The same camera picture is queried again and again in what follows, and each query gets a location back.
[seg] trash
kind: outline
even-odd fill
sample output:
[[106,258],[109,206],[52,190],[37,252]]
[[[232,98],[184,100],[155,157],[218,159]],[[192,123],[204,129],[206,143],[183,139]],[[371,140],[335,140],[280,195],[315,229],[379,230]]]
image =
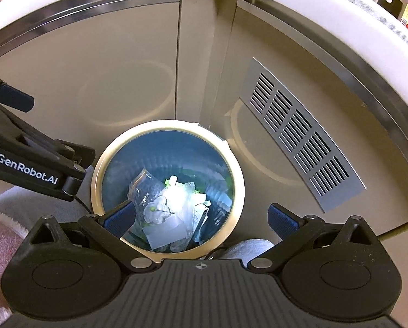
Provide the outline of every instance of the trash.
[[129,232],[153,251],[178,253],[192,239],[200,241],[211,203],[193,182],[177,180],[173,175],[163,183],[143,169],[130,184],[128,199],[135,204],[136,221]]
[[186,238],[186,225],[175,214],[170,215],[162,224],[149,225],[143,228],[143,232],[151,246],[157,249]]

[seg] blue trash bin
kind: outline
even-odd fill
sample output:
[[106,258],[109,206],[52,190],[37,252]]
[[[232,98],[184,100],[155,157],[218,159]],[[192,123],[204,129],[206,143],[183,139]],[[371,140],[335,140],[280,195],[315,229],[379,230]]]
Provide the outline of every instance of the blue trash bin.
[[136,126],[104,151],[92,179],[92,206],[100,216],[127,199],[128,187],[146,168],[160,181],[171,175],[194,182],[210,200],[201,228],[201,245],[180,253],[155,253],[126,233],[122,240],[156,262],[163,258],[195,259],[217,248],[233,231],[242,213],[245,185],[228,143],[196,123],[163,120]]

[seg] vent slot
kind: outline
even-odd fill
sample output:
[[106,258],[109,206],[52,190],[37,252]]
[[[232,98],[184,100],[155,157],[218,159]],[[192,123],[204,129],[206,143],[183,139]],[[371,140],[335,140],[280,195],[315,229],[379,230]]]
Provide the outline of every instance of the vent slot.
[[258,113],[262,114],[264,111],[273,89],[274,85],[266,78],[266,76],[260,74],[253,95],[251,95],[251,99],[249,100]]
[[292,162],[325,212],[365,189],[318,121],[255,59],[248,69],[241,99]]

